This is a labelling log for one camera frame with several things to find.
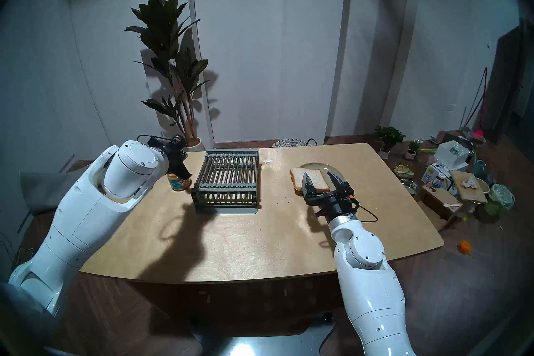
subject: small potted plant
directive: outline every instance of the small potted plant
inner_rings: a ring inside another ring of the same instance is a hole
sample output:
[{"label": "small potted plant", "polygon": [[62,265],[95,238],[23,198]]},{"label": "small potted plant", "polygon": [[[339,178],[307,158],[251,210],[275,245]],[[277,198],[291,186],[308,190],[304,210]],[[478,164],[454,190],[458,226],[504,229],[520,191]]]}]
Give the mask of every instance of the small potted plant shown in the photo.
[{"label": "small potted plant", "polygon": [[404,157],[409,161],[414,160],[416,158],[418,149],[419,143],[416,140],[412,140],[408,145],[408,149],[406,150]]},{"label": "small potted plant", "polygon": [[397,129],[391,126],[385,127],[378,125],[375,129],[375,133],[384,144],[378,153],[382,159],[388,159],[389,150],[406,138],[406,135],[401,134]]}]

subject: metal stand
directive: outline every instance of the metal stand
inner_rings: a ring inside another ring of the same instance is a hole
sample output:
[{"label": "metal stand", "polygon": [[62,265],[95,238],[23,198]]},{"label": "metal stand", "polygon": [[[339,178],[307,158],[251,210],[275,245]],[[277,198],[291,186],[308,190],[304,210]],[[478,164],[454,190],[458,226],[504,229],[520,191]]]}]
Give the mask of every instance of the metal stand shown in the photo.
[{"label": "metal stand", "polygon": [[293,336],[225,337],[202,325],[190,325],[189,330],[206,356],[310,356],[319,354],[334,326],[334,315],[325,312],[318,315],[304,333]]}]

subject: wire rack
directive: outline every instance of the wire rack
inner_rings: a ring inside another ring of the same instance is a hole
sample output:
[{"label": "wire rack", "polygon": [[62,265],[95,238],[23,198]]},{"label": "wire rack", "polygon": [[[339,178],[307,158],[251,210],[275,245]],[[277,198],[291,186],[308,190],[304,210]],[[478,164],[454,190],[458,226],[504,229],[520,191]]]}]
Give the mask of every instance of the wire rack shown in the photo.
[{"label": "wire rack", "polygon": [[191,197],[201,213],[253,214],[258,210],[258,150],[208,150]]}]

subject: orange object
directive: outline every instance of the orange object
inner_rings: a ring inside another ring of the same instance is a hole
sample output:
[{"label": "orange object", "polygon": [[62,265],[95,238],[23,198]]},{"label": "orange object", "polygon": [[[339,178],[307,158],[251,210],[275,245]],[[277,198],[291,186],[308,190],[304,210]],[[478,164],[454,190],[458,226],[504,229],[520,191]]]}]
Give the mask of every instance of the orange object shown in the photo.
[{"label": "orange object", "polygon": [[462,254],[466,255],[466,254],[469,254],[471,256],[471,243],[469,241],[466,241],[466,240],[462,240],[458,243],[458,245],[456,246],[456,248],[458,248],[458,251],[460,251]]}]

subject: wooden table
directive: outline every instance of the wooden table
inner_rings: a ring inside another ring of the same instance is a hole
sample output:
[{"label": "wooden table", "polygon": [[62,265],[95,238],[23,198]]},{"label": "wooden table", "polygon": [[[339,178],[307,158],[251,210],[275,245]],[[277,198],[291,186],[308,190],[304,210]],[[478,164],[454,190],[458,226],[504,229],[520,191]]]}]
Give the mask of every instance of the wooden table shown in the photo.
[{"label": "wooden table", "polygon": [[[185,165],[195,178],[204,152]],[[232,282],[335,272],[334,243],[324,217],[295,194],[290,168],[324,162],[340,170],[360,204],[379,221],[388,260],[441,247],[443,240],[371,146],[259,150],[260,208],[255,215],[197,215],[188,192],[167,177],[137,205],[110,240],[82,267],[86,273],[155,283]],[[357,216],[372,219],[363,210]]]}]

